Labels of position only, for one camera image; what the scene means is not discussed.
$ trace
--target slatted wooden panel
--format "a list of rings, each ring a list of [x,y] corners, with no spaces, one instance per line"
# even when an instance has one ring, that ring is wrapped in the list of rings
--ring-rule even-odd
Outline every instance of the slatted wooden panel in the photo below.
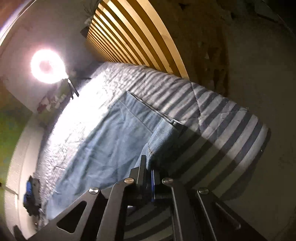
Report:
[[[87,41],[107,61],[147,65],[189,78],[173,39],[148,0],[102,0]]]

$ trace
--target bed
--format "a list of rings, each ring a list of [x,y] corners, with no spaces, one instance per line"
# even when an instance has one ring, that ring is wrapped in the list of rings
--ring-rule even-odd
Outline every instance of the bed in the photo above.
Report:
[[[270,137],[247,109],[146,66],[105,62],[92,78],[64,108],[40,152],[36,176],[42,207],[79,145],[125,90],[186,126],[172,148],[170,176],[188,188],[207,186],[222,200],[244,191]],[[169,210],[146,205],[127,217],[124,239],[169,240],[171,233]]]

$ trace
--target gray wall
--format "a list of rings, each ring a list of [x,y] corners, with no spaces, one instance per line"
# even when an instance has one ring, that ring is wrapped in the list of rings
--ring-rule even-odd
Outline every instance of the gray wall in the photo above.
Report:
[[[30,61],[37,50],[55,50],[67,68],[78,71],[94,61],[80,34],[87,19],[83,4],[88,5],[89,1],[37,0],[12,29],[14,34],[0,58],[0,77],[5,79],[7,89],[33,112],[52,88],[31,74]]]

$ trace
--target glowing ring light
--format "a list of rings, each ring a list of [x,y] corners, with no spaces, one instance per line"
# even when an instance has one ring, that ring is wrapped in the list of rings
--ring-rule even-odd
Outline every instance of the glowing ring light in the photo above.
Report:
[[[47,64],[47,71],[41,69],[42,64]],[[62,79],[67,79],[65,65],[58,54],[51,50],[37,51],[31,60],[33,76],[41,82],[53,84]]]

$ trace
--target blue object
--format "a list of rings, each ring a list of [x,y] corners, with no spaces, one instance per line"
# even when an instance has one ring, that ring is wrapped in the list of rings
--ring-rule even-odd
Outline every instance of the blue object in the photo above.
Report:
[[[91,187],[112,187],[139,166],[162,165],[182,125],[125,92],[80,146],[46,205],[55,218]]]

